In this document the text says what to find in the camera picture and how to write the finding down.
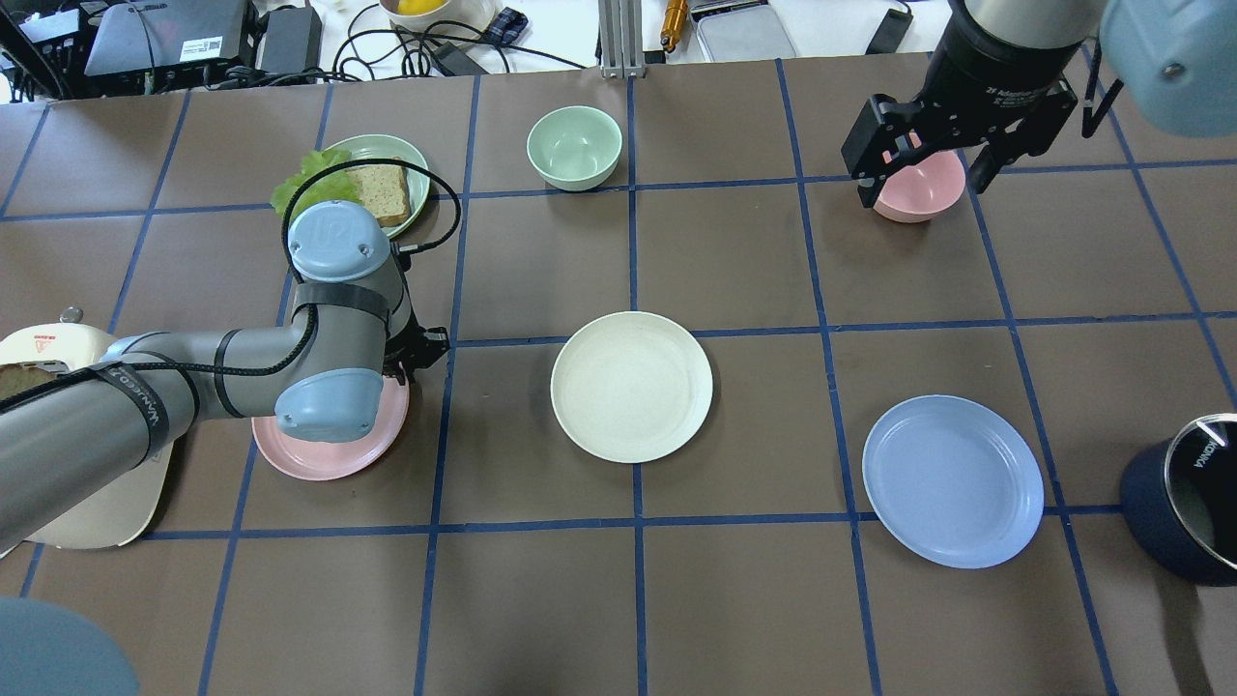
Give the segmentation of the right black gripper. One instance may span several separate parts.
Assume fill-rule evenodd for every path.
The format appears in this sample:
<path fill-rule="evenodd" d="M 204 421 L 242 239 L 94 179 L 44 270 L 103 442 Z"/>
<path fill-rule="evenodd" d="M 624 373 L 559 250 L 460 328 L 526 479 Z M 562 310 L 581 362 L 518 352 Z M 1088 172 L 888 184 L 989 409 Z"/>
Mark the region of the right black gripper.
<path fill-rule="evenodd" d="M 998 91 L 956 91 L 948 101 L 918 96 L 899 103 L 875 94 L 861 106 L 841 145 L 841 158 L 856 182 L 860 203 L 875 208 L 882 182 L 944 150 L 980 147 L 969 167 L 969 185 L 983 194 L 1007 164 L 1042 156 L 1077 109 L 1077 94 L 1060 75 L 1024 105 L 1009 106 Z"/>

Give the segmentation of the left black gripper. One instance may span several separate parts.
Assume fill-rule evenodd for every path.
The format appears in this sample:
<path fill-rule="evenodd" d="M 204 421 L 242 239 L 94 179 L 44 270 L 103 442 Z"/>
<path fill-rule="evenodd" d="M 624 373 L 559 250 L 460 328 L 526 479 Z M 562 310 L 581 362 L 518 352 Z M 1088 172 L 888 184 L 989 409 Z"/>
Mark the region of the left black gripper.
<path fill-rule="evenodd" d="M 404 328 L 385 344 L 385 376 L 398 384 L 414 382 L 417 370 L 430 368 L 450 349 L 447 328 Z"/>

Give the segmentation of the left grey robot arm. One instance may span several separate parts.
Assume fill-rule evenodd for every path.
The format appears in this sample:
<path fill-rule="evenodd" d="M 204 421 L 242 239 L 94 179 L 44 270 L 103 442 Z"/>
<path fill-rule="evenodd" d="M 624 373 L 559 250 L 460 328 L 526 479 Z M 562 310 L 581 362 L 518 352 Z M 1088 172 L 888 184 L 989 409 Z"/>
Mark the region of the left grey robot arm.
<path fill-rule="evenodd" d="M 2 401 L 4 549 L 200 422 L 271 417 L 302 441 L 362 439 L 385 375 L 447 352 L 445 329 L 421 326 L 406 279 L 434 244 L 391 242 L 353 202 L 314 204 L 282 235 L 296 281 L 287 325 L 127 336 Z"/>

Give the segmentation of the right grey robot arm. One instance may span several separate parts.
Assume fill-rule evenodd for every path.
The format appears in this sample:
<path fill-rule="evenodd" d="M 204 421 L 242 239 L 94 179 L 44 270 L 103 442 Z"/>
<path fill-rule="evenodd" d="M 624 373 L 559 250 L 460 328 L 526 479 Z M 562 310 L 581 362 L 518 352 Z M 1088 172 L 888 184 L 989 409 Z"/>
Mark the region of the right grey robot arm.
<path fill-rule="evenodd" d="M 1119 96 L 1154 129 L 1235 134 L 1232 1 L 952 1 L 922 88 L 861 108 L 841 158 L 862 206 L 898 172 L 976 147 L 967 183 L 1042 156 L 1075 110 L 1090 136 Z"/>

